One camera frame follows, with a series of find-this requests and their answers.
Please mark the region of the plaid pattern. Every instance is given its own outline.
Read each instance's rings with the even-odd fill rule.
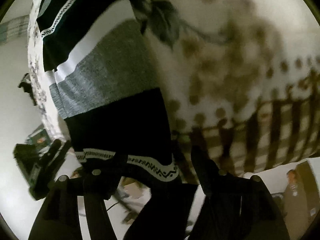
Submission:
[[[223,138],[226,129],[203,129],[203,136],[209,157],[219,168],[242,176],[245,172],[261,172],[316,153],[320,148],[319,122],[320,100],[313,95],[297,102],[263,103],[249,121],[229,129],[233,138],[228,152]],[[185,134],[178,140],[188,167],[199,182],[191,162],[191,142]],[[180,175],[184,182],[190,183],[184,174]]]
[[[27,34],[29,16],[21,16],[0,25],[0,45]]]

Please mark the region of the cable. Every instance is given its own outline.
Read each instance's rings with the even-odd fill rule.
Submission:
[[[116,204],[113,204],[111,207],[109,207],[109,208],[107,209],[107,212],[108,212],[111,208],[113,208],[115,205],[117,205],[117,204],[119,204],[119,202],[117,202]]]

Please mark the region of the metal bolt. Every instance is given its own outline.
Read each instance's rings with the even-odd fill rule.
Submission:
[[[228,174],[225,170],[219,170],[218,173],[220,176],[226,176]]]
[[[94,176],[98,176],[98,175],[100,175],[101,174],[101,170],[93,170],[92,171],[92,174],[94,175]]]
[[[253,176],[251,176],[250,179],[254,180],[255,182],[261,181],[261,178],[258,175],[253,175]]]
[[[67,175],[62,175],[59,177],[59,181],[63,182],[63,181],[66,181],[67,180]]]

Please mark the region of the black wire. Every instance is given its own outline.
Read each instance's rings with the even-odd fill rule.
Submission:
[[[116,204],[113,204],[111,207],[109,207],[109,208],[107,209],[107,212],[108,212],[111,208],[113,208],[115,205],[117,205],[117,204],[119,204],[119,202],[117,202]]]

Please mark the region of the patterned trim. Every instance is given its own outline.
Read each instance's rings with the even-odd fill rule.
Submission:
[[[76,152],[75,154],[80,163],[85,163],[87,162],[87,159],[91,158],[97,158],[100,160],[112,159],[115,152],[98,149],[84,149],[83,152]],[[179,175],[179,168],[176,166],[173,159],[170,165],[164,166],[151,157],[128,155],[127,163],[143,168],[152,176],[163,182],[172,181]]]
[[[27,34],[29,16],[21,16],[0,25],[0,45]]]
[[[61,18],[63,15],[68,11],[68,9],[74,4],[76,0],[68,0],[65,5],[60,9],[59,13],[57,14],[56,18],[54,19],[53,24],[50,28],[45,29],[41,32],[41,37],[44,38],[52,33],[54,33],[54,30],[56,29],[56,26],[59,24]]]

